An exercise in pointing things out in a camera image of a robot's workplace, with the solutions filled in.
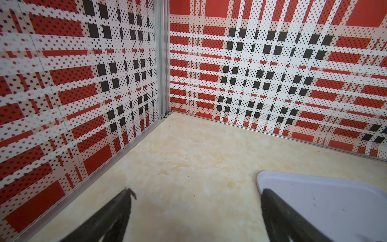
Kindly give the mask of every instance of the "beige marble surface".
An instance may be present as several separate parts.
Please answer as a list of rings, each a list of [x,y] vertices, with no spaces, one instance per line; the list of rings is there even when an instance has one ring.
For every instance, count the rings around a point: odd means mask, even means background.
[[[369,182],[387,164],[172,113],[30,241],[59,241],[124,187],[136,194],[124,241],[269,241],[262,170]]]

